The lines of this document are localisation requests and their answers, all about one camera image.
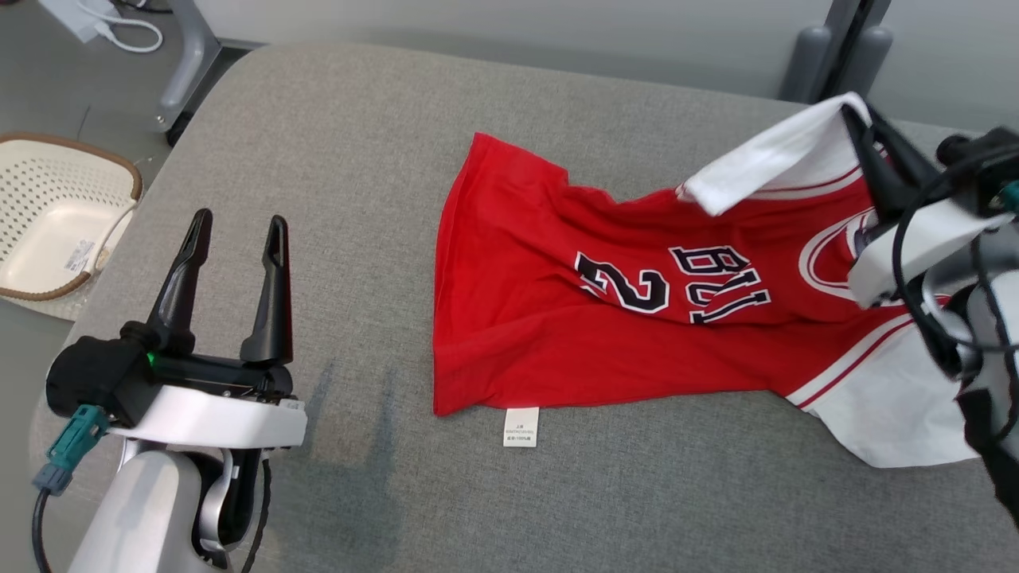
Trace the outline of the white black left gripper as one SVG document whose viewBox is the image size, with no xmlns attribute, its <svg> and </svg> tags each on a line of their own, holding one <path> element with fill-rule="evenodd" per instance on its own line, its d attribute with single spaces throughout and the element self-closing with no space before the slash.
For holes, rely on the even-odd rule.
<svg viewBox="0 0 1019 573">
<path fill-rule="evenodd" d="M 194 349 L 194 297 L 212 226 L 210 209 L 194 212 L 150 308 L 146 326 L 158 335 L 160 354 L 189 355 Z M 291 374 L 281 366 L 294 359 L 294 334 L 290 229 L 280 215 L 270 219 L 261 262 L 264 279 L 251 334 L 242 342 L 243 362 L 201 355 L 152 357 L 159 392 L 135 427 L 113 425 L 113 435 L 229 450 L 302 445 L 308 415 L 294 396 Z"/>
</svg>

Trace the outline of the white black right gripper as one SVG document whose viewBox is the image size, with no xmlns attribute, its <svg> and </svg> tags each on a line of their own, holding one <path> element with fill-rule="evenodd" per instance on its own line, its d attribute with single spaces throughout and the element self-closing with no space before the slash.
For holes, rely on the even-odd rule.
<svg viewBox="0 0 1019 573">
<path fill-rule="evenodd" d="M 878 224 L 895 224 L 905 209 L 904 200 L 917 197 L 925 185 L 938 175 L 919 150 L 897 131 L 876 108 L 866 106 L 870 123 L 854 107 L 841 105 L 841 117 L 848 131 L 853 151 L 876 210 Z M 994 272 L 1016 261 L 1016 235 L 1008 227 L 1014 214 L 982 217 L 958 199 L 946 199 L 923 206 L 904 226 L 901 247 L 901 274 L 906 280 L 920 277 L 922 287 L 931 293 L 952 294 L 974 283 L 969 244 L 983 232 L 990 232 L 984 244 L 990 255 Z M 892 268 L 894 239 L 898 226 L 866 244 L 848 274 L 848 284 L 861 308 L 898 294 Z"/>
</svg>

